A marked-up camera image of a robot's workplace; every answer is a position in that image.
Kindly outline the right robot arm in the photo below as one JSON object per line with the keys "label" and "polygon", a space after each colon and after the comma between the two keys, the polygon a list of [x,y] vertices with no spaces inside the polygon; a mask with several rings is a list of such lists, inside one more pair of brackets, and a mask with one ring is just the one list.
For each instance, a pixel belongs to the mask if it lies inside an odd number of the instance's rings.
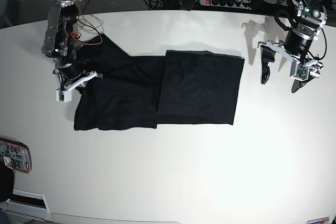
{"label": "right robot arm", "polygon": [[53,0],[47,18],[42,53],[55,63],[53,74],[59,83],[56,100],[60,102],[70,102],[73,90],[84,88],[93,78],[102,78],[102,74],[85,70],[84,62],[77,59],[76,46],[96,45],[81,41],[81,33],[73,29],[81,16],[80,1]]}

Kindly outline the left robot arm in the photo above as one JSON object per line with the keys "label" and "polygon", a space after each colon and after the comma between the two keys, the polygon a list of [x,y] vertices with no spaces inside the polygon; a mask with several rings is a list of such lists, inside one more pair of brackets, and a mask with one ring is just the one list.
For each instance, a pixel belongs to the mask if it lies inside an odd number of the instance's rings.
{"label": "left robot arm", "polygon": [[327,23],[327,12],[319,0],[291,0],[293,13],[281,9],[274,15],[275,22],[287,32],[285,40],[259,42],[261,49],[261,84],[270,77],[269,63],[275,61],[279,53],[290,64],[290,77],[294,83],[292,92],[297,92],[308,82],[320,77],[322,59],[310,52],[311,44],[323,34]]}

